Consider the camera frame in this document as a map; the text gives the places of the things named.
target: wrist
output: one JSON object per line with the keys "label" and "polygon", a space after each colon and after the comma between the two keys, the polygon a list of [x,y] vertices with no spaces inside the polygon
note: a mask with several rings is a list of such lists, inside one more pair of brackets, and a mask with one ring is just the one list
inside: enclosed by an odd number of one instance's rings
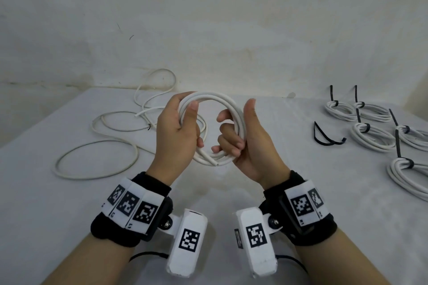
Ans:
{"label": "wrist", "polygon": [[286,164],[282,164],[276,169],[273,169],[269,172],[268,175],[265,175],[260,181],[259,184],[262,186],[263,190],[272,188],[273,186],[279,185],[290,179],[290,168]]}
{"label": "wrist", "polygon": [[150,165],[149,169],[147,169],[146,174],[163,182],[167,186],[171,186],[178,177],[176,174],[174,174],[172,169],[163,167],[154,161]]}

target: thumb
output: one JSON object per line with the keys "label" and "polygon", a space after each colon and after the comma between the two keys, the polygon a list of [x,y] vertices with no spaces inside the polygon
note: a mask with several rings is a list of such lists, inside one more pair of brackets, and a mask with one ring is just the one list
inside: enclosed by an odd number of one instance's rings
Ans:
{"label": "thumb", "polygon": [[255,131],[259,128],[261,128],[259,118],[257,117],[257,114],[255,113],[255,99],[251,98],[249,99],[244,107],[243,107],[243,117],[245,120],[245,126],[247,128],[247,131],[251,133],[251,131]]}
{"label": "thumb", "polygon": [[185,117],[183,118],[183,126],[181,127],[182,130],[196,134],[195,125],[198,117],[198,108],[199,103],[196,100],[192,101],[186,108]]}

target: table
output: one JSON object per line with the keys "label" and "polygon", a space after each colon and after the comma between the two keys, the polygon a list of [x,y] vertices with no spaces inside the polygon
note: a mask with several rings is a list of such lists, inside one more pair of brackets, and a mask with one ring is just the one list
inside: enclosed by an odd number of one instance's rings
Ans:
{"label": "table", "polygon": [[[88,234],[100,205],[124,176],[132,178],[148,168],[153,155],[144,151],[127,171],[104,179],[75,181],[51,173],[61,153],[81,143],[101,139],[89,129],[96,116],[114,110],[137,111],[133,90],[91,88],[52,113],[0,149],[0,283],[40,283]],[[143,91],[140,99],[154,94]],[[171,94],[154,99],[163,105]],[[232,96],[243,106],[248,96]],[[387,175],[386,166],[395,153],[382,154],[359,146],[350,137],[352,123],[328,115],[328,99],[284,99],[257,97],[256,111],[272,136],[284,162],[310,178],[325,197],[327,205],[352,241],[393,284],[428,283],[428,203],[412,196]],[[206,145],[216,144],[222,109],[210,101],[200,105],[209,125]],[[399,123],[428,130],[428,122],[390,106]],[[134,127],[144,121],[131,114],[108,117],[110,124]],[[313,121],[334,140],[348,137],[344,145],[323,147],[313,140]],[[370,122],[390,132],[393,122]],[[109,133],[155,148],[153,130]],[[428,154],[403,142],[404,157],[427,161]],[[126,165],[132,148],[119,142],[97,143],[65,158],[61,169],[73,173],[99,173]],[[414,178],[422,179],[415,173]],[[202,212],[208,228],[195,274],[190,279],[172,277],[164,270],[165,260],[154,256],[132,261],[121,284],[308,284],[305,273],[294,263],[280,260],[278,272],[252,279],[238,259],[233,213],[258,206],[262,189],[229,164],[207,167],[192,162],[174,183],[170,197],[174,213],[184,208]],[[282,234],[272,236],[276,254],[291,254]],[[157,232],[136,252],[169,252],[172,238]]]}

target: tangled white cable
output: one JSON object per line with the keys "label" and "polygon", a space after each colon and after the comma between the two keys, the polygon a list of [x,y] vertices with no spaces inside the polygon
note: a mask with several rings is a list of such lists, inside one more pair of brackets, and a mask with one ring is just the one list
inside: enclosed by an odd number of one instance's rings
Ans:
{"label": "tangled white cable", "polygon": [[407,125],[399,125],[396,129],[399,131],[400,140],[411,147],[428,152],[428,132]]}
{"label": "tangled white cable", "polygon": [[[387,166],[388,175],[406,191],[428,202],[428,188],[415,183],[403,173],[403,169],[409,168],[412,163],[406,158],[396,158]],[[415,162],[412,169],[428,177],[428,164]]]}
{"label": "tangled white cable", "polygon": [[325,104],[326,111],[334,116],[335,118],[338,118],[339,120],[344,120],[348,122],[354,122],[356,120],[356,111],[355,108],[352,107],[349,104],[339,102],[337,100],[332,100]]}
{"label": "tangled white cable", "polygon": [[395,148],[395,138],[387,131],[366,123],[354,124],[351,136],[362,146],[377,152],[387,153]]}
{"label": "tangled white cable", "polygon": [[[237,106],[237,104],[233,101],[232,98],[227,95],[221,93],[193,93],[189,96],[185,97],[179,105],[179,117],[180,122],[183,124],[183,119],[185,115],[185,111],[187,106],[192,101],[203,102],[206,100],[215,100],[224,106],[230,111],[230,114],[233,117],[233,122],[235,124],[235,132],[239,135],[243,140],[245,140],[246,130],[245,123],[243,119],[242,110]],[[207,166],[222,166],[231,162],[234,157],[231,155],[226,155],[224,151],[220,151],[219,153],[211,153],[208,154],[204,150],[200,148],[196,148],[196,153],[193,159],[201,164],[205,164]]]}
{"label": "tangled white cable", "polygon": [[359,108],[360,115],[369,120],[378,122],[389,122],[392,120],[392,116],[389,111],[382,106],[367,104],[365,102],[357,102],[354,104],[354,107]]}
{"label": "tangled white cable", "polygon": [[[156,94],[156,95],[150,97],[143,104],[141,104],[141,103],[138,102],[138,95],[137,95],[137,93],[138,93],[138,90],[141,88],[142,84],[140,86],[138,86],[138,88],[136,89],[136,91],[134,93],[134,102],[137,105],[141,106],[142,110],[140,112],[138,112],[138,113],[127,111],[127,110],[113,111],[113,112],[101,114],[98,117],[96,117],[92,121],[92,123],[90,125],[91,129],[95,133],[97,133],[97,134],[99,134],[101,136],[106,136],[108,138],[104,139],[104,140],[97,140],[97,141],[93,141],[93,142],[88,142],[88,143],[79,145],[77,147],[74,147],[71,150],[68,150],[66,153],[62,154],[58,159],[56,159],[56,161],[55,161],[55,163],[53,164],[53,167],[52,167],[53,173],[56,174],[59,177],[66,178],[66,179],[85,180],[85,179],[104,178],[104,177],[109,177],[109,176],[117,175],[117,174],[125,171],[126,169],[130,168],[137,161],[137,159],[139,157],[138,148],[140,148],[140,149],[142,149],[144,151],[147,151],[149,153],[153,153],[154,154],[154,151],[152,149],[149,149],[149,148],[144,147],[142,145],[139,145],[139,144],[136,144],[134,142],[128,141],[128,140],[126,140],[124,138],[121,138],[121,137],[118,137],[118,136],[108,135],[108,134],[102,133],[102,132],[98,131],[95,126],[96,126],[97,122],[101,121],[106,127],[110,128],[111,130],[114,130],[114,131],[129,132],[129,131],[139,131],[139,130],[143,130],[143,129],[150,128],[150,127],[156,128],[156,123],[154,123],[150,119],[150,117],[146,115],[146,113],[149,112],[149,111],[151,111],[151,110],[161,110],[161,109],[164,109],[165,106],[150,107],[150,106],[147,105],[147,103],[151,99],[153,99],[153,98],[155,98],[157,96],[163,95],[163,94],[168,93],[169,91],[171,91],[175,87],[175,84],[177,82],[177,78],[176,78],[174,72],[172,72],[171,70],[168,70],[168,69],[158,69],[158,70],[156,70],[154,72],[158,72],[159,70],[165,70],[167,72],[170,72],[174,76],[174,85],[171,88],[169,88],[167,91],[164,91],[162,93],[159,93],[159,94]],[[216,100],[217,102],[220,102],[221,104],[225,105],[230,110],[230,113],[232,114],[234,122],[235,122],[235,132],[241,138],[245,139],[245,124],[244,124],[244,120],[243,120],[242,110],[238,108],[238,106],[235,104],[235,102],[233,101],[233,99],[231,99],[230,97],[228,97],[228,96],[226,96],[224,94],[220,94],[220,93],[193,93],[193,94],[187,96],[186,98],[184,98],[180,102],[180,106],[179,106],[179,113],[180,113],[179,117],[180,117],[181,122],[183,120],[185,109],[187,108],[187,106],[189,105],[189,103],[192,100],[197,100],[199,102],[202,102],[202,101],[208,100],[208,99]],[[144,126],[142,126],[141,128],[134,128],[134,129],[122,129],[122,128],[112,127],[112,126],[110,126],[106,122],[105,117],[108,116],[108,115],[111,115],[111,114],[115,114],[115,113],[132,113],[135,116],[141,116],[144,120],[146,120],[147,124],[144,125]],[[200,128],[200,130],[201,130],[201,137],[202,137],[202,139],[205,142],[205,139],[206,139],[206,136],[207,136],[208,127],[206,125],[206,122],[205,122],[204,118],[201,115],[198,115],[198,121],[200,121],[202,123],[202,126]],[[135,154],[134,154],[133,159],[131,160],[131,163],[128,164],[127,166],[125,166],[124,168],[121,168],[121,169],[119,169],[117,171],[114,171],[114,172],[111,172],[111,173],[106,173],[106,174],[103,174],[103,175],[96,175],[96,176],[68,175],[68,174],[62,173],[59,170],[59,164],[60,164],[61,160],[67,154],[71,153],[72,151],[74,151],[74,150],[76,150],[78,148],[87,146],[89,144],[94,144],[94,143],[99,143],[99,142],[107,142],[107,141],[122,142],[122,143],[126,143],[126,144],[129,144],[130,146],[132,146],[134,148]],[[216,153],[216,154],[212,153],[212,154],[209,155],[205,151],[203,151],[202,149],[199,149],[199,148],[197,149],[197,153],[195,153],[195,156],[194,156],[194,160],[195,161],[197,161],[199,163],[202,163],[202,164],[205,164],[205,165],[209,165],[209,166],[224,165],[224,164],[227,164],[227,163],[231,162],[233,159],[234,158],[232,156],[226,155],[226,153],[223,152],[223,151],[221,151],[219,153]]]}

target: hand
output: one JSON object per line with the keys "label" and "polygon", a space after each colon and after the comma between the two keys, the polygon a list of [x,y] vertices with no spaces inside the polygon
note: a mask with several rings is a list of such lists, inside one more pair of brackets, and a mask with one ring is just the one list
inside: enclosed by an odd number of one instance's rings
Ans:
{"label": "hand", "polygon": [[200,137],[196,123],[199,104],[193,101],[186,109],[183,126],[180,126],[179,104],[187,95],[177,94],[171,97],[159,115],[156,127],[156,154],[147,174],[170,186],[186,169],[195,154],[196,147],[202,148],[204,142]]}
{"label": "hand", "polygon": [[[260,125],[255,113],[255,99],[249,99],[243,108],[247,143],[235,133],[234,125],[223,123],[218,137],[219,146],[212,147],[214,153],[224,150],[236,157],[233,163],[248,178],[258,182],[265,190],[290,178],[290,169],[276,152],[269,134]],[[222,110],[218,122],[233,120],[228,109]]]}

